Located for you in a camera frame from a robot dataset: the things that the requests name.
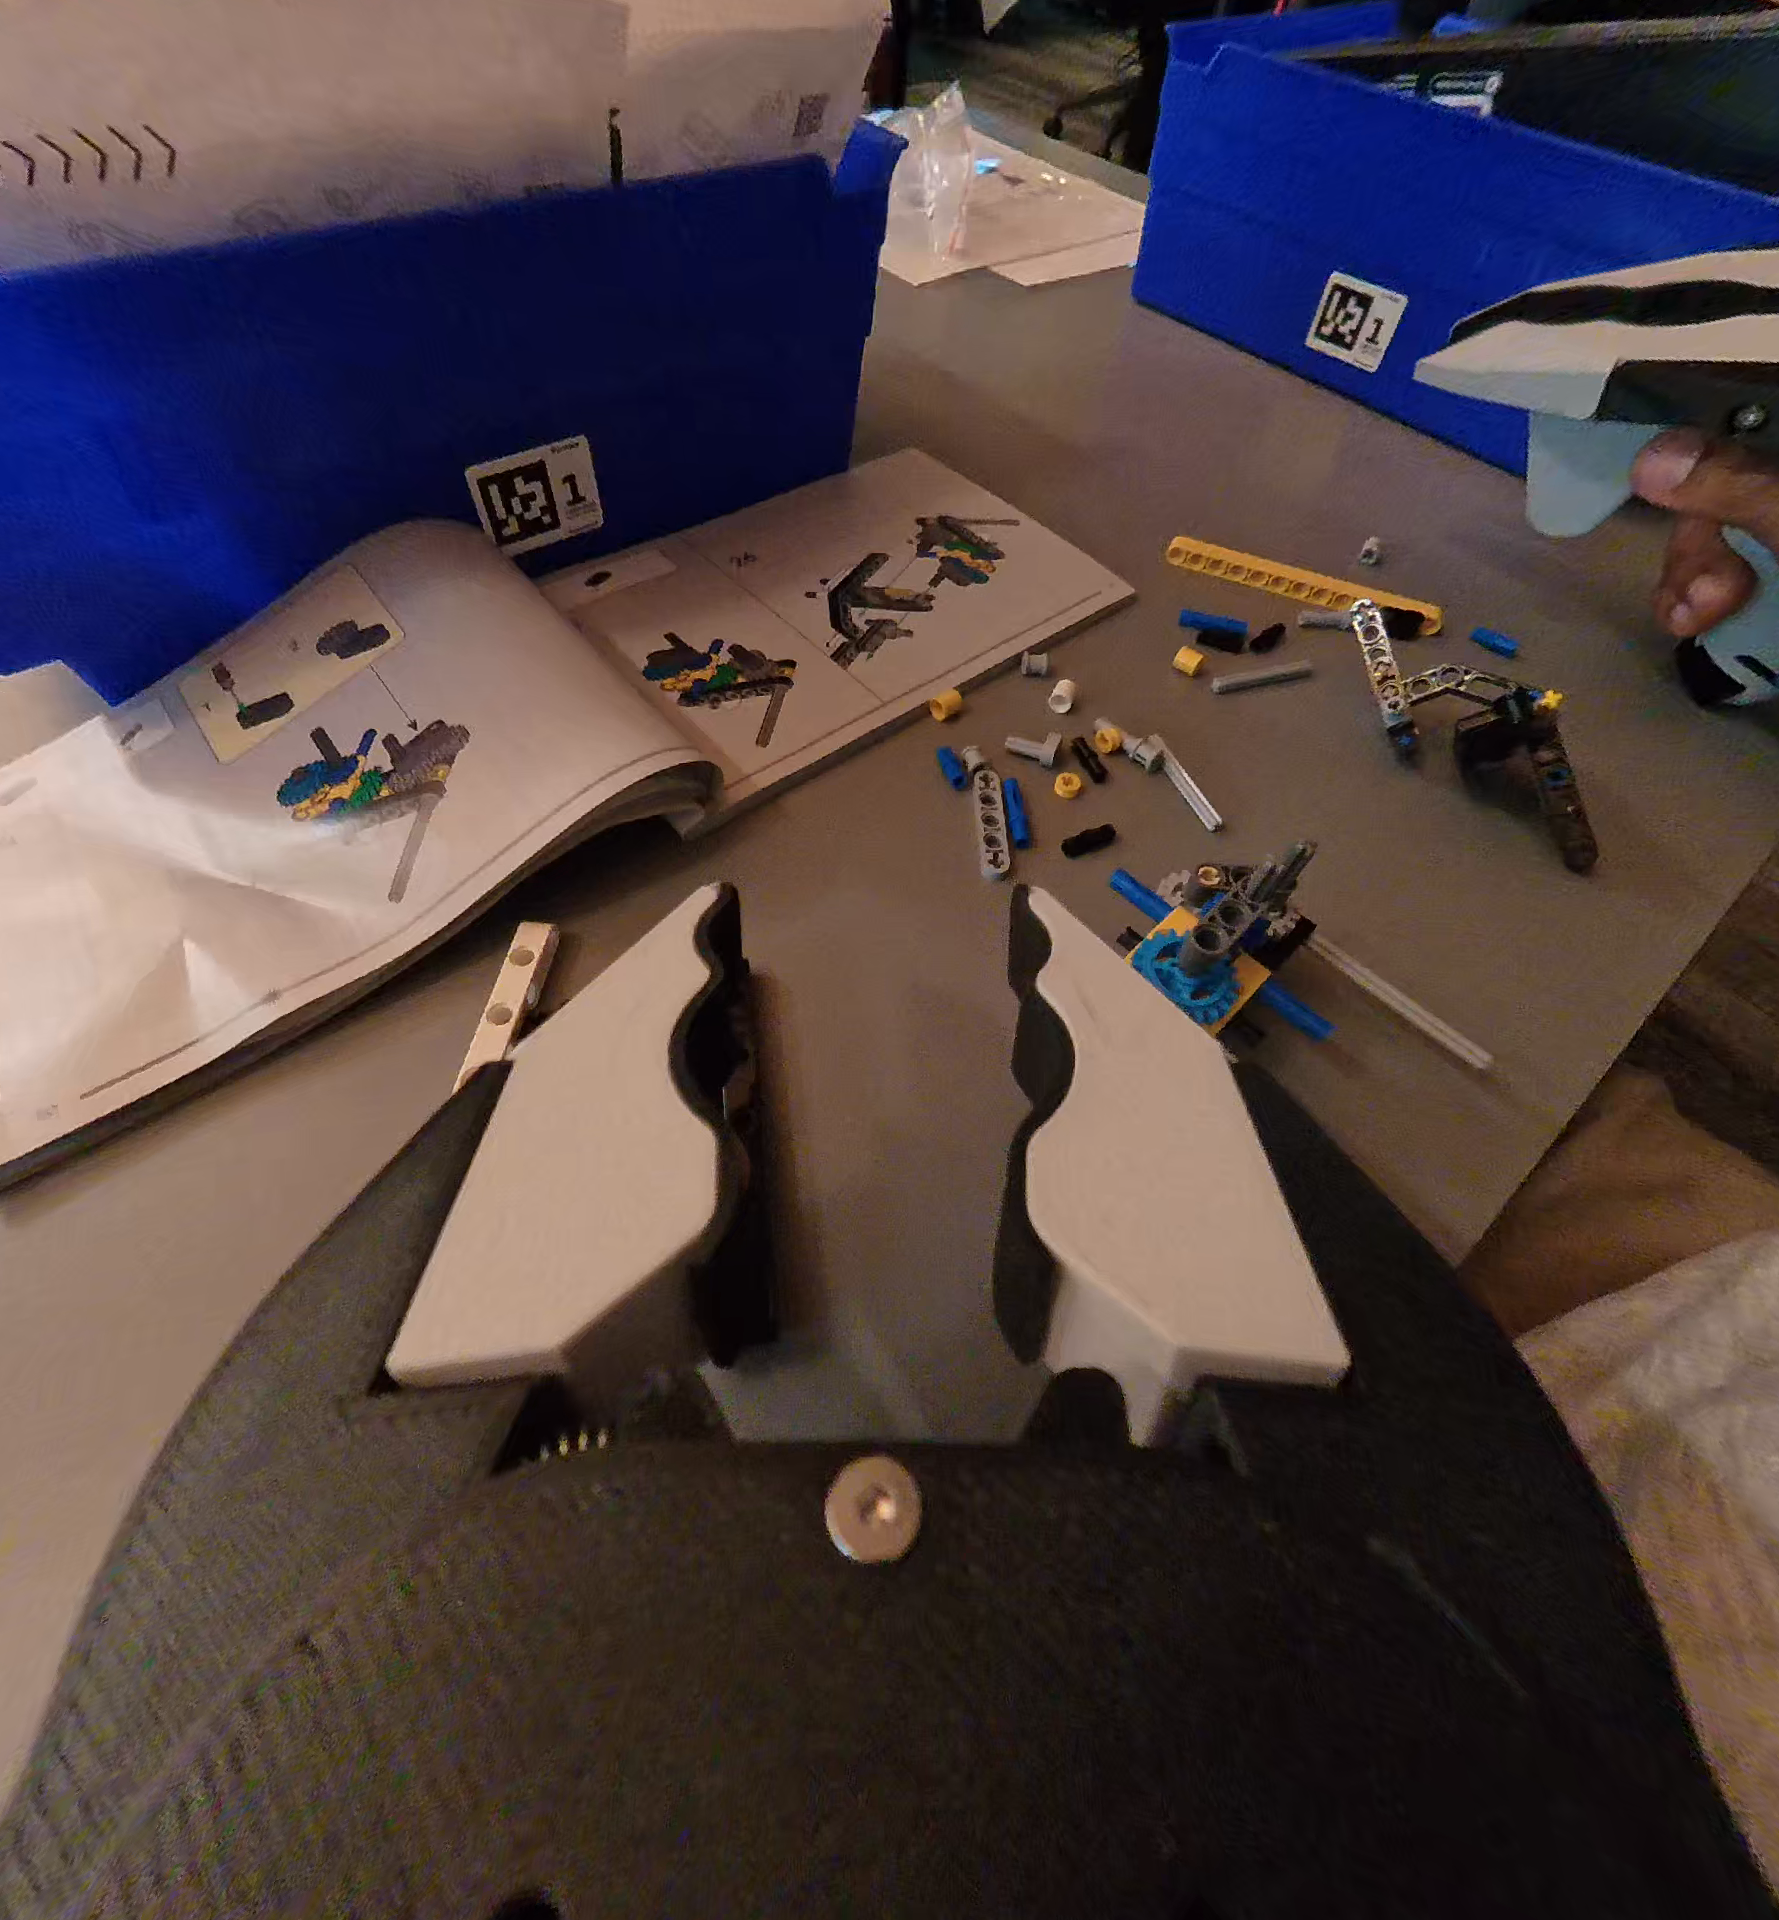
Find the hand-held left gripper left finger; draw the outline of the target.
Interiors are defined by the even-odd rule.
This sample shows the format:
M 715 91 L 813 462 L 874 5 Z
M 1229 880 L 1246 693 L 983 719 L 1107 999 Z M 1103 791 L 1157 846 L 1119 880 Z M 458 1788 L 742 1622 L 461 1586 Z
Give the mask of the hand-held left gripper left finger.
M 504 1062 L 384 1370 L 637 1388 L 781 1337 L 742 897 L 707 883 Z

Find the lego instruction booklet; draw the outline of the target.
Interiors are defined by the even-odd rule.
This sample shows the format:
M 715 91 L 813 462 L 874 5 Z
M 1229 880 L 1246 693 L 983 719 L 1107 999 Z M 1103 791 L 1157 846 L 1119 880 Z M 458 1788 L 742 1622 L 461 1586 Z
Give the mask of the lego instruction booklet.
M 359 539 L 0 766 L 0 1188 L 562 853 L 706 832 L 1132 601 L 925 449 L 542 580 L 454 523 Z

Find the person's right hand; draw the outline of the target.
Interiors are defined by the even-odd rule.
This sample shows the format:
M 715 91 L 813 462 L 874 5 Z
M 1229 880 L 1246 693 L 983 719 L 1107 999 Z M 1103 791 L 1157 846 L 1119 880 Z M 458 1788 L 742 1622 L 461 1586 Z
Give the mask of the person's right hand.
M 1672 515 L 1653 611 L 1673 638 L 1704 636 L 1759 587 L 1724 532 L 1759 539 L 1779 564 L 1779 462 L 1692 430 L 1653 438 L 1629 469 L 1629 493 Z

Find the clear plastic bag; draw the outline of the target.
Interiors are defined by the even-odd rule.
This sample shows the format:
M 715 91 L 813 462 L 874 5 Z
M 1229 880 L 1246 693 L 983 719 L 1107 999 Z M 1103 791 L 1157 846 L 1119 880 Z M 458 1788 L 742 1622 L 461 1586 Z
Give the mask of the clear plastic bag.
M 904 284 L 993 274 L 1040 288 L 1135 267 L 1144 204 L 977 131 L 961 84 L 871 122 L 904 142 L 878 254 Z

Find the long yellow lego beam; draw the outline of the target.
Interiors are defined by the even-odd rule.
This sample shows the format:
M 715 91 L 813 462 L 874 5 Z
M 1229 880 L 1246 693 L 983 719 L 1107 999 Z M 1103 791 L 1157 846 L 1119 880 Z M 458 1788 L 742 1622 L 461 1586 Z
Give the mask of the long yellow lego beam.
M 1359 601 L 1372 601 L 1382 611 L 1396 611 L 1414 636 L 1440 636 L 1447 622 L 1438 603 L 1380 586 L 1337 580 L 1310 567 L 1270 560 L 1212 539 L 1172 536 L 1164 544 L 1164 564 L 1194 580 L 1270 595 L 1316 611 L 1349 611 Z

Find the lego gear assembly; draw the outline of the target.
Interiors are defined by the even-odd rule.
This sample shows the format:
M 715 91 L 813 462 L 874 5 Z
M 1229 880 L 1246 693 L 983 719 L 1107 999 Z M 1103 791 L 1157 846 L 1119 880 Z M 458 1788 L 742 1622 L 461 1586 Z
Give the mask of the lego gear assembly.
M 1246 1029 L 1263 1011 L 1301 1037 L 1329 1044 L 1331 1020 L 1278 981 L 1316 934 L 1295 907 L 1314 856 L 1316 843 L 1295 839 L 1267 861 L 1170 872 L 1157 887 L 1117 867 L 1109 890 L 1148 925 L 1117 944 L 1164 1003 L 1215 1037 Z

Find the black lego linkage subassembly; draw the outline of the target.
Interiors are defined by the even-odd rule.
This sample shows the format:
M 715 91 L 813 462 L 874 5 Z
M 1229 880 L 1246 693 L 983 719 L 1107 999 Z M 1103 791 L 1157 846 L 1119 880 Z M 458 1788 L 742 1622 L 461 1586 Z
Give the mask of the black lego linkage subassembly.
M 1573 876 L 1590 876 L 1600 846 L 1559 730 L 1562 693 L 1466 663 L 1407 669 L 1392 617 L 1392 609 L 1369 598 L 1346 609 L 1380 733 L 1397 766 L 1414 766 L 1422 753 L 1416 713 L 1433 702 L 1459 704 L 1449 742 L 1460 779 L 1520 785 L 1562 867 Z

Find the long white lego beam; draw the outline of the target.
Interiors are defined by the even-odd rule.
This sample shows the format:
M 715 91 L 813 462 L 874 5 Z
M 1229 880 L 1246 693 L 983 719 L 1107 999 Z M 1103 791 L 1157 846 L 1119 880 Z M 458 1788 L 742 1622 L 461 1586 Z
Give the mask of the long white lego beam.
M 562 928 L 523 920 L 500 956 L 488 1003 L 472 1032 L 454 1091 L 491 1064 L 504 1064 L 538 1013 L 562 944 Z

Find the white papers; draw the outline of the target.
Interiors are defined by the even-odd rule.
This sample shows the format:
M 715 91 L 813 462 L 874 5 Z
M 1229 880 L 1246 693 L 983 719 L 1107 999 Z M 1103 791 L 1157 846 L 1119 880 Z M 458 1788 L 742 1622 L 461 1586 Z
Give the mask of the white papers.
M 839 159 L 888 2 L 0 2 L 0 274 Z

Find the blue storage bin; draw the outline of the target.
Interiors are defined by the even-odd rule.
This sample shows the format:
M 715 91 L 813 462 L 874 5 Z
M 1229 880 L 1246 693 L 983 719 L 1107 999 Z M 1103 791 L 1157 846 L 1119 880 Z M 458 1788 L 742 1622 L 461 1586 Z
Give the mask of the blue storage bin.
M 1779 242 L 1779 197 L 1430 105 L 1301 55 L 1392 2 L 1170 27 L 1135 296 L 1495 469 L 1520 414 L 1414 382 L 1534 284 Z
M 899 156 L 0 274 L 0 675 L 120 704 L 399 523 L 547 572 L 844 471 Z

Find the long thin grey lego axle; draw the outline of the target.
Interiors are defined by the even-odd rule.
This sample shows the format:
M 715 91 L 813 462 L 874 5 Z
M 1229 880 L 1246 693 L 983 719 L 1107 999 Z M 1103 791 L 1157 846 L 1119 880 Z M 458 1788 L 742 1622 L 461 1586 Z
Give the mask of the long thin grey lego axle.
M 1428 1011 L 1422 1003 L 1416 1003 L 1414 997 L 1407 997 L 1401 988 L 1396 988 L 1392 981 L 1385 981 L 1380 973 L 1369 970 L 1364 963 L 1359 963 L 1355 956 L 1349 956 L 1345 949 L 1337 949 L 1331 939 L 1325 939 L 1324 934 L 1310 934 L 1309 939 L 1309 955 L 1314 955 L 1324 965 L 1329 965 L 1331 973 L 1337 973 L 1345 981 L 1349 981 L 1359 994 L 1372 997 L 1380 1009 L 1385 1009 L 1392 1016 L 1405 1020 L 1416 1035 L 1422 1035 L 1428 1044 L 1433 1044 L 1440 1052 L 1452 1056 L 1455 1062 L 1460 1062 L 1465 1068 L 1475 1072 L 1475 1074 L 1487 1074 L 1495 1072 L 1495 1052 L 1484 1051 L 1482 1044 L 1475 1044 L 1472 1037 L 1460 1035 L 1460 1029 L 1455 1029 L 1452 1024 L 1440 1020 L 1433 1011 Z

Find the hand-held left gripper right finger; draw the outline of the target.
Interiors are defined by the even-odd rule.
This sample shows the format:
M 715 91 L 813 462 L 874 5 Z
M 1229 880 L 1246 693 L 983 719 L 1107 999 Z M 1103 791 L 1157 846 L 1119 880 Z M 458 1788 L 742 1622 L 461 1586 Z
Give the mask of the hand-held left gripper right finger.
M 1095 1377 L 1136 1450 L 1172 1439 L 1205 1382 L 1337 1388 L 1352 1356 L 1223 1046 L 1037 886 L 1011 897 L 1007 988 L 1007 1349 Z

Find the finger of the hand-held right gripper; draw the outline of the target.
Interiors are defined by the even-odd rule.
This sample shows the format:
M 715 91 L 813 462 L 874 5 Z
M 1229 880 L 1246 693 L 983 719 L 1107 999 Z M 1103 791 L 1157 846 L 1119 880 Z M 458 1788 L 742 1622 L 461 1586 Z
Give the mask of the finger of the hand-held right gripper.
M 1559 278 L 1460 317 L 1459 344 L 1502 324 L 1694 328 L 1779 314 L 1779 247 L 1699 253 L 1596 278 Z
M 1619 401 L 1619 370 L 1779 365 L 1779 314 L 1694 328 L 1502 324 L 1416 362 L 1416 379 L 1452 396 L 1527 414 L 1527 518 L 1538 533 L 1579 536 L 1592 511 L 1592 423 L 1631 421 L 1638 440 L 1676 417 L 1676 401 Z

